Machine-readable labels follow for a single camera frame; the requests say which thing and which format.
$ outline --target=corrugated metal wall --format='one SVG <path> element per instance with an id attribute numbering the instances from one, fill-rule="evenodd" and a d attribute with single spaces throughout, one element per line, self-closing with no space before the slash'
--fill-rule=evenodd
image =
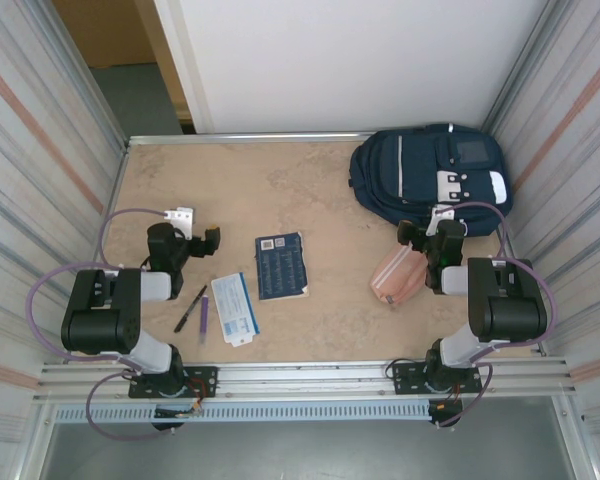
<path id="1" fill-rule="evenodd" d="M 93 257 L 124 154 L 123 139 L 85 81 L 44 2 L 0 2 L 0 478 L 14 462 L 50 358 L 24 320 L 37 277 Z M 49 338 L 73 278 L 43 288 L 36 314 Z"/>
<path id="2" fill-rule="evenodd" d="M 565 355 L 600 452 L 600 1 L 572 2 L 497 122 L 515 182 L 512 246 L 549 281 Z"/>

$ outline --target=marble surface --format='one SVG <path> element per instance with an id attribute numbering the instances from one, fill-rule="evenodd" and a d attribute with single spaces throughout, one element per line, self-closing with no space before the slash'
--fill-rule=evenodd
<path id="1" fill-rule="evenodd" d="M 357 145 L 134 146 L 116 209 L 193 206 L 194 233 L 202 235 L 212 224 L 222 233 L 213 257 L 188 261 L 178 299 L 143 304 L 143 328 L 176 345 L 187 362 L 420 358 L 437 338 L 455 332 L 467 321 L 466 297 L 435 296 L 423 288 L 404 304 L 388 306 L 371 292 L 370 276 L 394 245 L 396 228 L 365 210 L 347 185 Z M 117 217 L 106 243 L 109 261 L 140 265 L 147 256 L 146 229 L 158 220 Z M 310 295 L 258 301 L 254 239 L 295 231 L 304 236 Z M 465 257 L 496 251 L 495 235 L 465 242 Z M 224 342 L 210 286 L 206 344 L 198 342 L 199 307 L 173 333 L 205 283 L 236 272 L 244 272 L 261 330 L 251 344 Z"/>

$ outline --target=pink pencil case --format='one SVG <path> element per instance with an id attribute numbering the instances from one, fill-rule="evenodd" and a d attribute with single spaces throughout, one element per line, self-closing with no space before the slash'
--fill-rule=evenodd
<path id="1" fill-rule="evenodd" d="M 371 289 L 382 302 L 398 304 L 420 290 L 427 272 L 427 257 L 396 244 L 371 277 Z"/>

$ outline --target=pen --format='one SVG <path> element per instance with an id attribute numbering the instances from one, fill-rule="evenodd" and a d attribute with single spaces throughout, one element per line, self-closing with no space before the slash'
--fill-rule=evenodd
<path id="1" fill-rule="evenodd" d="M 182 318 L 178 322 L 178 325 L 176 325 L 176 328 L 173 329 L 173 333 L 178 333 L 180 330 L 182 330 L 182 327 L 184 327 L 184 324 L 187 323 L 187 319 L 189 318 L 189 314 L 193 311 L 194 308 L 196 308 L 196 305 L 198 304 L 198 302 L 202 298 L 202 295 L 204 295 L 204 292 L 205 292 L 206 289 L 207 289 L 206 285 L 204 287 L 202 287 L 202 290 L 200 290 L 200 292 L 198 293 L 198 296 L 193 299 L 193 302 L 191 302 L 191 305 L 189 305 L 189 308 L 187 308 L 187 311 L 184 312 L 184 315 L 182 316 Z"/>
<path id="2" fill-rule="evenodd" d="M 200 345 L 204 345 L 207 339 L 207 313 L 209 312 L 209 297 L 202 297 L 200 305 Z"/>

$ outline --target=navy blue backpack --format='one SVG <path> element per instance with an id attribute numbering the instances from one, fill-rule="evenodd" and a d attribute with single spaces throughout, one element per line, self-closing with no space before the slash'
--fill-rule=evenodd
<path id="1" fill-rule="evenodd" d="M 474 128 L 451 123 L 384 130 L 360 145 L 349 170 L 358 201 L 393 224 L 427 227 L 435 205 L 490 203 L 503 215 L 513 207 L 500 146 Z M 489 235 L 500 223 L 483 207 L 455 211 L 469 237 Z"/>

